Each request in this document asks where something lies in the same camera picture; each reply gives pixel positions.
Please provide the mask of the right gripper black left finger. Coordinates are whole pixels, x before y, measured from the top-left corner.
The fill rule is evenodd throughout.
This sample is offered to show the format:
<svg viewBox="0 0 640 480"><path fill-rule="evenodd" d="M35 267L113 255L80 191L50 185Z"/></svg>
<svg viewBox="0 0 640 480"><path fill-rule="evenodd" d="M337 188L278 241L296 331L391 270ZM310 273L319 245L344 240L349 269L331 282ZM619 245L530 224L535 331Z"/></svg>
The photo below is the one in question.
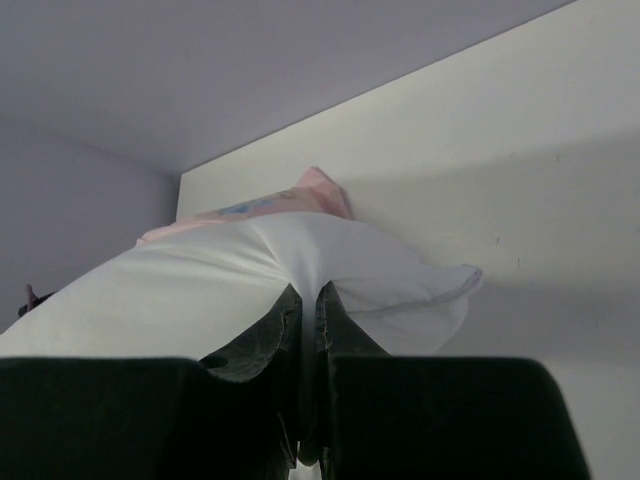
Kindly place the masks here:
<svg viewBox="0 0 640 480"><path fill-rule="evenodd" d="M209 355L1 363L5 479L285 479L302 302L285 289Z"/></svg>

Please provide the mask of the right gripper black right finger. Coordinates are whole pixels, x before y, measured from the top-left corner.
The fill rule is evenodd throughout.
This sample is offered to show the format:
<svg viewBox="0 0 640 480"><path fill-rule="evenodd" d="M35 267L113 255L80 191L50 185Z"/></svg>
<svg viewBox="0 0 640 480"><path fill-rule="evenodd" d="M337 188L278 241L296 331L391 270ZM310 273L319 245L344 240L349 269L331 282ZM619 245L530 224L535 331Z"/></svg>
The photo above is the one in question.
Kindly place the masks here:
<svg viewBox="0 0 640 480"><path fill-rule="evenodd" d="M326 479L587 479L561 390L531 359L387 353L337 289L316 303Z"/></svg>

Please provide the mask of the white pillow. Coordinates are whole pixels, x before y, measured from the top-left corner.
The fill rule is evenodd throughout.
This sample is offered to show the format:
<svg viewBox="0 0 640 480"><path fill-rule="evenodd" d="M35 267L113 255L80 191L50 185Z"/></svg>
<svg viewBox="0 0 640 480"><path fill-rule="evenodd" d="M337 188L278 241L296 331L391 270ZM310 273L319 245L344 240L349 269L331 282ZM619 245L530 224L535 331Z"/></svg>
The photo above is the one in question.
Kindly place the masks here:
<svg viewBox="0 0 640 480"><path fill-rule="evenodd" d="M200 359L261 319L287 287L311 311L333 284L394 355L424 356L463 323L482 273L435 268L374 227L283 213L182 231L88 272L10 326L1 353Z"/></svg>

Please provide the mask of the blue and pink printed pillowcase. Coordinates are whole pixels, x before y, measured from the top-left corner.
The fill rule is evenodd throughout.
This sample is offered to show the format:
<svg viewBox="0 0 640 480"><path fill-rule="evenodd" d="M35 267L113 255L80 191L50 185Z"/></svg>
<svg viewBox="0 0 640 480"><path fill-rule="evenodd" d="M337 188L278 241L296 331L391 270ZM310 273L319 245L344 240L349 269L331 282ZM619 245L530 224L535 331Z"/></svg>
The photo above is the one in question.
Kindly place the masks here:
<svg viewBox="0 0 640 480"><path fill-rule="evenodd" d="M151 243L168 235L206 225L225 224L290 212L321 213L348 220L353 219L346 192L322 170L310 167L288 190L178 219L170 225L144 233L136 241L136 245Z"/></svg>

